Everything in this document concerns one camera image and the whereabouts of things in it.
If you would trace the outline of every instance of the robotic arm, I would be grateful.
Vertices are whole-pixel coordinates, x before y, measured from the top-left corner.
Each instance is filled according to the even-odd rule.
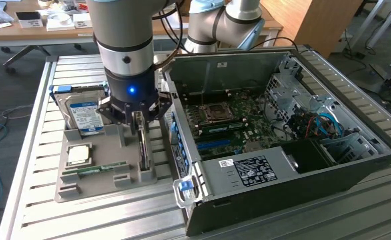
[[[135,134],[135,112],[145,123],[159,120],[171,105],[167,92],[157,92],[154,72],[166,63],[153,63],[151,16],[179,0],[87,0],[110,97],[98,111],[114,124],[126,124]],[[248,50],[261,33],[260,0],[193,0],[189,40],[191,53],[216,52],[216,41]]]
[[[158,93],[153,63],[151,16],[175,0],[87,0],[110,97],[98,111],[114,124],[126,124],[135,134],[134,112],[146,123],[161,119],[171,98]]]
[[[220,41],[248,51],[261,34],[265,20],[260,0],[193,0],[185,49],[191,53],[217,51]]]

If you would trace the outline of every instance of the white box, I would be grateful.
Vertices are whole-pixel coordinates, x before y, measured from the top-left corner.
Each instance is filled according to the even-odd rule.
[[[86,29],[92,27],[90,14],[87,13],[74,14],[72,21],[76,29]]]
[[[15,15],[16,15],[16,19],[19,21],[20,27],[23,29],[43,27],[39,13],[36,13],[36,12],[16,12]]]
[[[58,23],[56,21],[47,21],[47,32],[52,32],[52,31],[63,31],[63,30],[74,30],[75,29],[75,25],[71,22],[67,25],[62,25],[60,23]]]

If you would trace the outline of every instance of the hard drive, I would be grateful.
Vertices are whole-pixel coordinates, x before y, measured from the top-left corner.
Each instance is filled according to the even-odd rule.
[[[82,136],[102,133],[103,126],[110,124],[95,112],[98,101],[106,98],[103,86],[59,86],[51,92],[67,129],[78,129]]]

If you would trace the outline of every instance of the wooden cabinet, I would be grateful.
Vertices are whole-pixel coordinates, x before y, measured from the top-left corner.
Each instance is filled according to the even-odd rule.
[[[331,55],[363,0],[261,0],[273,19],[282,25],[280,37],[309,45],[324,57]],[[280,39],[276,46],[288,46]]]

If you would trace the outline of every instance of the blue pcie slot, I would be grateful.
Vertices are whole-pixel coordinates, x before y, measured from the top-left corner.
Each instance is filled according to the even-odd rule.
[[[210,148],[221,147],[229,144],[230,144],[230,140],[204,142],[204,143],[197,144],[197,149],[210,149]]]

